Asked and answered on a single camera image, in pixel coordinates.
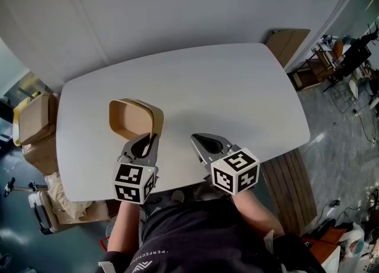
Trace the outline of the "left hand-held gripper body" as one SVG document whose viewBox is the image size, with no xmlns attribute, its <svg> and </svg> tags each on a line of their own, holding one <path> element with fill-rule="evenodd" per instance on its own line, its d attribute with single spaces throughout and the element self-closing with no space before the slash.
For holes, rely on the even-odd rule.
<svg viewBox="0 0 379 273">
<path fill-rule="evenodd" d="M 114 169 L 113 193 L 118 201 L 144 204 L 157 181 L 157 154 L 138 158 L 120 155 Z"/>
</svg>

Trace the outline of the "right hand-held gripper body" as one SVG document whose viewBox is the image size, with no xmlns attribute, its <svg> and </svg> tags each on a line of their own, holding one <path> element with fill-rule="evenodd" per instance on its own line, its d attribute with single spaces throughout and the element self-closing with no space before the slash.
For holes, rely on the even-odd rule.
<svg viewBox="0 0 379 273">
<path fill-rule="evenodd" d="M 205 169 L 214 186 L 237 195 L 259 180 L 260 160 L 247 148 L 233 145 L 227 153 L 207 155 Z"/>
</svg>

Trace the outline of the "tan paper food tray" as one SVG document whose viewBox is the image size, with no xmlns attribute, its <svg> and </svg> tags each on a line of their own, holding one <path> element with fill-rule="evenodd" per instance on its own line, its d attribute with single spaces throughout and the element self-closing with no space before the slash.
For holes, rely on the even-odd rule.
<svg viewBox="0 0 379 273">
<path fill-rule="evenodd" d="M 142 134 L 162 135 L 163 111 L 139 99 L 114 99 L 109 103 L 110 129 L 120 137 L 131 141 Z"/>
</svg>

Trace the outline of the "person's right forearm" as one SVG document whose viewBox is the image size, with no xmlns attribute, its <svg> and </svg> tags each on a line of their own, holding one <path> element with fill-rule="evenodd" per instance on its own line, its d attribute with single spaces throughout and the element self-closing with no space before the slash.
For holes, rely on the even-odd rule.
<svg viewBox="0 0 379 273">
<path fill-rule="evenodd" d="M 285 235 L 280 221 L 252 191 L 246 190 L 233 195 L 232 199 L 244 221 L 261 237 L 265 237 L 270 232 L 273 232 L 274 238 Z"/>
</svg>

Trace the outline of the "person's left forearm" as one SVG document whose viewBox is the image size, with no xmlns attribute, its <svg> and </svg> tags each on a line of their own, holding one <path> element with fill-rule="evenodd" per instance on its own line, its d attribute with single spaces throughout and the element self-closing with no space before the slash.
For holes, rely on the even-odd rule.
<svg viewBox="0 0 379 273">
<path fill-rule="evenodd" d="M 107 246 L 107 257 L 118 267 L 126 268 L 139 250 L 140 206 L 127 201 L 120 204 Z"/>
</svg>

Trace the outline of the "person's white shoe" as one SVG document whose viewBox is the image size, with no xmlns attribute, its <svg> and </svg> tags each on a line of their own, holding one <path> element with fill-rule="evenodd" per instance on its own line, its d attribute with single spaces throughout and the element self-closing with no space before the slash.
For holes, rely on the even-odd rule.
<svg viewBox="0 0 379 273">
<path fill-rule="evenodd" d="M 181 190 L 175 190 L 171 195 L 171 204 L 181 204 L 185 200 L 185 194 Z"/>
</svg>

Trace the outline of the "white table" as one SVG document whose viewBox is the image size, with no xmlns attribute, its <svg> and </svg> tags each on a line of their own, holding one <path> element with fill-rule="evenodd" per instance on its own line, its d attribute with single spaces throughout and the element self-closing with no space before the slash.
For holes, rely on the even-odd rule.
<svg viewBox="0 0 379 273">
<path fill-rule="evenodd" d="M 164 114 L 155 192 L 201 182 L 191 146 L 211 133 L 267 161 L 306 144 L 310 131 L 298 95 L 266 45 L 222 44 L 154 54 L 67 82 L 60 96 L 56 149 L 71 201 L 109 200 L 126 140 L 109 126 L 114 99 L 139 99 Z"/>
</svg>

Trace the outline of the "wooden slatted platform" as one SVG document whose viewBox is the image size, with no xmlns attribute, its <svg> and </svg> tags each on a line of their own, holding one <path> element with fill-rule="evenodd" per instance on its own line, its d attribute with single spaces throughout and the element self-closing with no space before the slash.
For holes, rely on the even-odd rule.
<svg viewBox="0 0 379 273">
<path fill-rule="evenodd" d="M 262 163 L 261 172 L 284 231 L 304 235 L 317 217 L 317 208 L 299 149 Z"/>
</svg>

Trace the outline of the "person's black shirt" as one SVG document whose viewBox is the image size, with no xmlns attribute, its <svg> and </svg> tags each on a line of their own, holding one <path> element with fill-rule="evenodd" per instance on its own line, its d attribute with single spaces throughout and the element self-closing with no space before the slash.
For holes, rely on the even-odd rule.
<svg viewBox="0 0 379 273">
<path fill-rule="evenodd" d="M 103 261 L 115 273 L 325 273 L 299 237 L 266 243 L 222 199 L 156 211 L 137 252 L 107 252 Z"/>
</svg>

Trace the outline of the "grey cooler box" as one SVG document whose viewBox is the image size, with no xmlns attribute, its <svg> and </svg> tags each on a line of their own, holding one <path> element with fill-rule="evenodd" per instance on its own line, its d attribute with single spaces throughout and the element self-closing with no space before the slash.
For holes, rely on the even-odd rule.
<svg viewBox="0 0 379 273">
<path fill-rule="evenodd" d="M 38 230 L 43 235 L 60 232 L 57 216 L 46 191 L 36 191 L 28 196 Z"/>
</svg>

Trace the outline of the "small cardboard box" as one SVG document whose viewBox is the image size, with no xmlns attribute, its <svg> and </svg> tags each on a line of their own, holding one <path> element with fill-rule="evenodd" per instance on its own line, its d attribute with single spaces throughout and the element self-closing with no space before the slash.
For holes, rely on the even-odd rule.
<svg viewBox="0 0 379 273">
<path fill-rule="evenodd" d="M 56 96 L 44 92 L 20 111 L 20 145 L 32 144 L 56 131 L 57 107 Z"/>
</svg>

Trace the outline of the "metal tripod stand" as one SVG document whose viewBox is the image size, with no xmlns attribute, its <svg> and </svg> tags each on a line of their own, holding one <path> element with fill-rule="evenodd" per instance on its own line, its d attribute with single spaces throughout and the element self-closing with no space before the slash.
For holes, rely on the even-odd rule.
<svg viewBox="0 0 379 273">
<path fill-rule="evenodd" d="M 36 184 L 33 180 L 31 180 L 26 187 L 16 187 L 15 186 L 16 179 L 12 177 L 10 181 L 7 182 L 4 188 L 4 198 L 7 198 L 11 192 L 13 191 L 24 191 L 24 192 L 37 192 L 37 191 L 47 191 L 47 185 L 39 185 Z"/>
</svg>

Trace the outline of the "flat cardboard sheet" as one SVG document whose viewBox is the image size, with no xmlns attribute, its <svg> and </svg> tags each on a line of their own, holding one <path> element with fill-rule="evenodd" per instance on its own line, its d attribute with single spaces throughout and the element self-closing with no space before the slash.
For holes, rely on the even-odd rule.
<svg viewBox="0 0 379 273">
<path fill-rule="evenodd" d="M 272 30 L 265 45 L 285 68 L 309 33 L 309 29 Z"/>
</svg>

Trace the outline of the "wooden shelf rack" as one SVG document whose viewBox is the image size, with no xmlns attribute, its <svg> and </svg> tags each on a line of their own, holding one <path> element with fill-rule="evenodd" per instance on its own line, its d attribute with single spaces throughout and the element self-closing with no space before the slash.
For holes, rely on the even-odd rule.
<svg viewBox="0 0 379 273">
<path fill-rule="evenodd" d="M 324 81 L 331 84 L 338 82 L 336 73 L 343 59 L 344 43 L 332 40 L 332 47 L 326 43 L 317 43 L 312 54 L 288 77 L 296 91 L 302 91 L 320 85 Z"/>
</svg>

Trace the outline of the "black cabinet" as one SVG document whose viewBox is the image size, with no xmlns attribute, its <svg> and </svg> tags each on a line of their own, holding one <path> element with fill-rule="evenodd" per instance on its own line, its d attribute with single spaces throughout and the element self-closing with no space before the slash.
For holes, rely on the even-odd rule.
<svg viewBox="0 0 379 273">
<path fill-rule="evenodd" d="M 369 42 L 370 39 L 368 37 L 361 37 L 345 52 L 344 60 L 342 61 L 345 72 L 353 72 L 371 56 L 371 52 L 367 47 Z"/>
</svg>

